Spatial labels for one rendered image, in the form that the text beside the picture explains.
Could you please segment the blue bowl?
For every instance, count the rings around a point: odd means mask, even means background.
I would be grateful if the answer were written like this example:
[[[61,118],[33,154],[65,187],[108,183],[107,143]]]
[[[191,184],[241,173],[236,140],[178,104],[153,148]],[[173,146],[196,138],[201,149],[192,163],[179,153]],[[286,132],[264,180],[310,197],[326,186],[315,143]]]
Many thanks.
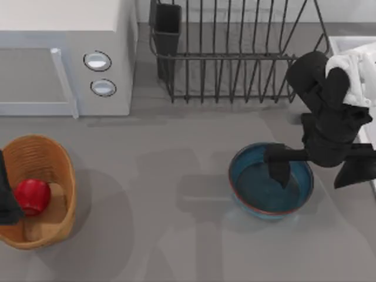
[[[250,214],[266,220],[279,220],[302,208],[314,189],[311,167],[303,161],[290,162],[286,188],[269,176],[264,162],[268,143],[258,142],[239,150],[232,158],[228,177],[234,198]]]

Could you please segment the white sink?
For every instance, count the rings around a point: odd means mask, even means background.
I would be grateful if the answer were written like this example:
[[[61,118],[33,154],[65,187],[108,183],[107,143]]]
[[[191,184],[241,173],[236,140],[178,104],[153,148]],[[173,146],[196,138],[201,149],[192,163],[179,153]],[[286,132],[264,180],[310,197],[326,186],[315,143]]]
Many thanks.
[[[357,48],[376,42],[376,36],[330,36],[329,37],[331,51],[333,55],[345,52],[350,49]],[[373,116],[372,123],[363,126],[358,134],[361,143],[372,143],[376,150],[376,109],[371,109]]]

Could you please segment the black cutlery holder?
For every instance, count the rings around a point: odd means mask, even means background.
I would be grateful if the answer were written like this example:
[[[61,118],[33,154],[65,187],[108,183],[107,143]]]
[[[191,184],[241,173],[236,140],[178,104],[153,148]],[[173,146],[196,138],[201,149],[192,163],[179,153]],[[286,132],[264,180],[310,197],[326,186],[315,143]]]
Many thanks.
[[[177,4],[164,4],[160,0],[150,0],[149,25],[155,44],[157,73],[159,79],[170,82],[174,75],[181,34],[182,7]]]

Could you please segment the pale microwave oven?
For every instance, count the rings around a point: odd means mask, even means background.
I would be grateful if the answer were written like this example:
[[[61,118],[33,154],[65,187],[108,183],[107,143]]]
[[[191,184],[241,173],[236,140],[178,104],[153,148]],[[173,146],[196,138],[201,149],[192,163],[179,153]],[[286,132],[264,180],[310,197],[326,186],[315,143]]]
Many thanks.
[[[64,32],[71,54],[81,116],[126,116],[130,112],[138,27],[135,0],[0,0],[0,31]],[[88,69],[83,56],[106,53],[112,66]],[[109,79],[117,87],[100,97],[90,83]]]

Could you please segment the small round microwave knob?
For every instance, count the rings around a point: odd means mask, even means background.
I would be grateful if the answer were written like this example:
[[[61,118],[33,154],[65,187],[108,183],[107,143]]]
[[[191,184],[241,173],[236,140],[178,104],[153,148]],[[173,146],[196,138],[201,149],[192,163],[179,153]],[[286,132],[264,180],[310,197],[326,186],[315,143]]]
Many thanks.
[[[91,91],[100,97],[110,97],[117,91],[116,85],[109,79],[99,79],[90,83]]]

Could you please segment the large round microwave knob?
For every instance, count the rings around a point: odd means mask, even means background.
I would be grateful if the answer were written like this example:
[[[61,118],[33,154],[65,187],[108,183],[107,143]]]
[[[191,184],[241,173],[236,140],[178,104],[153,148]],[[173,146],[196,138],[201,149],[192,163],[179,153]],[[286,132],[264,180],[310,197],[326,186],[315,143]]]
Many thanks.
[[[111,58],[104,52],[94,51],[83,56],[85,66],[94,72],[104,72],[112,66]]]

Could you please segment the brown wicker basket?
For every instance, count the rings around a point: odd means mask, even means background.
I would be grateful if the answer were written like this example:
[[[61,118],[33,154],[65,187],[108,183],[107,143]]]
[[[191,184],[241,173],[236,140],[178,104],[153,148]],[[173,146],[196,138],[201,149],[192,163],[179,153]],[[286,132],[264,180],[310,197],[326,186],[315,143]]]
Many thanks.
[[[76,177],[71,159],[57,141],[41,135],[21,136],[1,148],[9,184],[14,190],[25,179],[48,182],[51,200],[37,216],[16,225],[0,226],[0,241],[18,250],[33,250],[66,239],[76,216]]]

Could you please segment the red apple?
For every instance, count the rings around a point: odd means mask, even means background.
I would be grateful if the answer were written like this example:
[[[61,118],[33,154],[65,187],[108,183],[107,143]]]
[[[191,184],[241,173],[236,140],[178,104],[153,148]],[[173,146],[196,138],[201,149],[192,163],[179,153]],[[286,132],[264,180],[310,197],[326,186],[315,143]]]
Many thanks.
[[[25,179],[16,186],[14,196],[25,216],[37,216],[47,208],[51,200],[51,188],[43,180]]]

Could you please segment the microwave oven glass door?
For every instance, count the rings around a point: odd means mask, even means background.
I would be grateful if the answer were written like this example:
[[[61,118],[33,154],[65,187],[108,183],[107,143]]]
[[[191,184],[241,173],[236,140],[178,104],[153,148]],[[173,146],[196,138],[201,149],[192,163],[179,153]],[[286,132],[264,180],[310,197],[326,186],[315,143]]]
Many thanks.
[[[72,116],[50,49],[59,48],[77,98],[66,34],[0,31],[0,116]]]

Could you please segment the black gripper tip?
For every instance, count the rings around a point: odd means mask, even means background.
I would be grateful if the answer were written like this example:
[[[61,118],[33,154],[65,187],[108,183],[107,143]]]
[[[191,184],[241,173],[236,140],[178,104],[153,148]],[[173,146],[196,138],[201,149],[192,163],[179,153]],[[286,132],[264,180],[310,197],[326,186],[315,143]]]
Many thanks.
[[[16,201],[11,186],[2,150],[0,150],[0,226],[16,225],[24,213]]]

